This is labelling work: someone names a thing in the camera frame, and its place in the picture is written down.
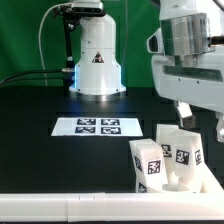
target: table surface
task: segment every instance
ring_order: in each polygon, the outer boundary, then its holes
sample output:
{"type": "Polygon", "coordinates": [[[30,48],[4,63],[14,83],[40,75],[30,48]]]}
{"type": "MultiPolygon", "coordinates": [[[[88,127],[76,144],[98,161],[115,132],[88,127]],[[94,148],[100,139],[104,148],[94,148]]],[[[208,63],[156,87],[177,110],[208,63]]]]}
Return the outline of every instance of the table surface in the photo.
{"type": "MultiPolygon", "coordinates": [[[[62,87],[0,89],[0,193],[132,193],[129,141],[155,140],[157,124],[179,124],[173,102],[151,88],[128,88],[111,102],[64,96],[62,87]],[[58,117],[138,118],[143,137],[51,137],[58,117]]],[[[224,144],[214,140],[215,113],[192,108],[205,160],[223,184],[224,144]]]]}

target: white cable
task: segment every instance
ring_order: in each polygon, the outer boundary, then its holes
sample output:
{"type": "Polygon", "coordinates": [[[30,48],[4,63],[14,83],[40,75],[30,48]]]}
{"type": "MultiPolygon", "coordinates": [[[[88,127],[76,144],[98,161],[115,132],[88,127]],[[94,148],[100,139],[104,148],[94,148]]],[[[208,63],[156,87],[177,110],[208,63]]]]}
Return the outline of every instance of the white cable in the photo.
{"type": "MultiPolygon", "coordinates": [[[[40,23],[40,28],[39,28],[39,34],[38,34],[38,43],[39,43],[39,52],[40,52],[40,59],[41,59],[41,64],[42,64],[42,68],[43,70],[46,69],[45,67],[45,63],[44,63],[44,57],[43,57],[43,51],[42,51],[42,44],[41,44],[41,34],[42,34],[42,29],[43,29],[43,25],[44,22],[48,16],[48,14],[55,8],[61,7],[61,6],[66,6],[66,5],[71,5],[71,3],[63,3],[63,4],[58,4],[58,5],[54,5],[51,8],[49,8],[47,10],[47,12],[45,13],[45,15],[43,16],[41,23],[40,23]]],[[[48,82],[47,80],[45,80],[45,86],[48,86],[48,82]]]]}

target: warning label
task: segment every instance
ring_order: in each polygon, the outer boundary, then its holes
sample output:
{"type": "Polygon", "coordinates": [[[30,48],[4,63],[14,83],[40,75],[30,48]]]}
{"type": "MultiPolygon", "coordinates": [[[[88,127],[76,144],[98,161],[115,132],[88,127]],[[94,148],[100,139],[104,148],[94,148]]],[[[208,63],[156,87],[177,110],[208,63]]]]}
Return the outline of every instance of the warning label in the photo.
{"type": "Polygon", "coordinates": [[[95,58],[92,61],[93,63],[104,63],[104,60],[100,54],[100,52],[98,52],[95,56],[95,58]]]}

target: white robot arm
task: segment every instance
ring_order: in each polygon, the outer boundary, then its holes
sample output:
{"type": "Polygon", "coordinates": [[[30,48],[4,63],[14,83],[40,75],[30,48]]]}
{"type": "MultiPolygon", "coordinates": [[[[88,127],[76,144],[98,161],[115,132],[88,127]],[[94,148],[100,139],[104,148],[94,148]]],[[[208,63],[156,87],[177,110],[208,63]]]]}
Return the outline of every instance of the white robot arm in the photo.
{"type": "Polygon", "coordinates": [[[88,101],[107,101],[125,94],[121,66],[116,61],[116,24],[100,0],[70,0],[68,22],[81,26],[81,58],[75,65],[71,96],[88,101]]]}
{"type": "Polygon", "coordinates": [[[190,106],[216,112],[224,142],[224,12],[217,0],[160,0],[160,24],[147,40],[159,95],[176,101],[183,126],[190,106]]]}

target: white cylindrical robot base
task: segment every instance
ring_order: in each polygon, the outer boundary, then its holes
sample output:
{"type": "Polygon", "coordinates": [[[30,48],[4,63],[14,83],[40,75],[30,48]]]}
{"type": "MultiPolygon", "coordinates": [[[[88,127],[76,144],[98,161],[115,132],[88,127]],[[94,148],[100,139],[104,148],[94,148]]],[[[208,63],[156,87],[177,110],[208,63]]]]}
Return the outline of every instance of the white cylindrical robot base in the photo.
{"type": "Polygon", "coordinates": [[[80,21],[81,59],[75,67],[71,96],[89,101],[108,101],[125,95],[121,66],[115,58],[116,24],[109,16],[80,21]]]}

